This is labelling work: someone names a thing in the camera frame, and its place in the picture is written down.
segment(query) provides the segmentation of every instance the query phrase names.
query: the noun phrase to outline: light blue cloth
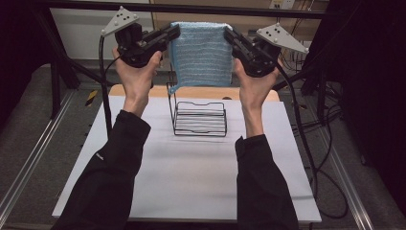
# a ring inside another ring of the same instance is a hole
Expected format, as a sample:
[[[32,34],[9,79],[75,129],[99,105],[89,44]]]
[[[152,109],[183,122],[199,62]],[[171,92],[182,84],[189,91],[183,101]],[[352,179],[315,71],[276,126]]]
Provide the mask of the light blue cloth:
[[[170,61],[181,86],[229,86],[233,71],[232,47],[224,38],[225,23],[173,22],[179,24],[180,36],[169,45]]]

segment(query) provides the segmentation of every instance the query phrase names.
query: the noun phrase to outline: wire rack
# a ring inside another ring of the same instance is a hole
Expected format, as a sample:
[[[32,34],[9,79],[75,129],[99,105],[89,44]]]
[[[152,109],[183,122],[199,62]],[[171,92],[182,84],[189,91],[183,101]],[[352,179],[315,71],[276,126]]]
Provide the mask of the wire rack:
[[[169,93],[169,88],[174,85],[174,77],[170,72],[167,90],[175,135],[213,137],[227,135],[227,114],[224,103],[178,102],[176,93],[172,95]]]

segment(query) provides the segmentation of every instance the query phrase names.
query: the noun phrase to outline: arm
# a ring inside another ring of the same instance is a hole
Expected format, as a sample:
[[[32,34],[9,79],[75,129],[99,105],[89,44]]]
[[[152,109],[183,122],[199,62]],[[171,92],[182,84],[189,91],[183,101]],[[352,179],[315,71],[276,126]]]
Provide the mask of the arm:
[[[235,71],[247,136],[236,142],[238,229],[299,229],[286,181],[263,133],[262,105],[279,71],[251,78],[238,59]]]
[[[143,146],[150,126],[141,119],[161,53],[152,56],[142,69],[120,59],[117,72],[124,85],[123,110],[107,143],[96,152],[52,229],[122,229],[131,210],[134,177],[141,167]]]

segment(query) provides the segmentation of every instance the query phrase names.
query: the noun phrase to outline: hand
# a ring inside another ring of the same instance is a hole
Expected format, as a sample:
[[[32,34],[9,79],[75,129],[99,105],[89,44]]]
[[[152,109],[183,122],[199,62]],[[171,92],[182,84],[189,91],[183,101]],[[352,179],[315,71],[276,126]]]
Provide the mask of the hand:
[[[240,82],[239,99],[246,127],[247,138],[263,134],[262,105],[274,86],[279,70],[262,78],[249,77],[239,59],[235,59],[235,72]]]
[[[117,48],[113,49],[113,57],[119,56]],[[116,60],[116,71],[124,86],[125,101],[123,110],[131,112],[141,118],[148,104],[148,93],[152,78],[156,76],[162,53],[157,51],[143,68],[134,68],[127,65],[120,58]]]

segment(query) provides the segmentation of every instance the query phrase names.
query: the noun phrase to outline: gray floor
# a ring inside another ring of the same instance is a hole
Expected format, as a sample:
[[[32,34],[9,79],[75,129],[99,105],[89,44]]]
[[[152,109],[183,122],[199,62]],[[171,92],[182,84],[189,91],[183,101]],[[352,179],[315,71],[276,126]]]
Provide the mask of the gray floor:
[[[162,73],[155,84],[166,82],[166,73]],[[21,196],[16,201],[4,229],[11,229],[15,224],[28,223],[29,227],[18,225],[20,229],[47,229],[55,222],[51,217],[57,202],[57,196],[72,170],[79,155],[81,145],[86,140],[93,120],[102,103],[102,95],[98,95],[91,106],[85,106],[90,92],[97,87],[91,80],[81,77],[83,84],[79,90],[66,90],[64,93],[74,92],[66,114],[60,122],[49,145],[42,154],[41,159],[28,181]],[[17,177],[20,169],[29,157],[41,133],[50,122],[51,114],[51,79],[48,68],[40,68],[33,74],[33,79],[27,88],[20,104],[14,110],[6,127],[0,133],[0,198],[3,199]],[[291,107],[291,96],[286,89],[279,92],[281,100],[285,103],[286,111],[292,124],[294,120]],[[309,109],[315,102],[315,97],[302,97],[298,95],[303,123],[314,121]],[[327,101],[331,106],[335,101]],[[396,204],[388,194],[376,170],[363,166],[356,145],[344,120],[337,119],[331,123],[333,145],[342,159],[350,179],[358,192],[362,203],[376,229],[406,229],[406,219],[397,210]],[[317,164],[326,154],[326,145],[322,141],[319,129],[308,132],[306,135],[312,155]],[[297,138],[298,146],[303,157],[304,165],[308,166],[303,145]],[[339,178],[330,164],[324,165],[323,170],[335,181]],[[344,199],[338,190],[322,175],[319,174],[319,208],[330,215],[340,215],[345,208]],[[322,216],[323,222],[314,224],[316,229],[358,229],[351,210],[340,219]]]

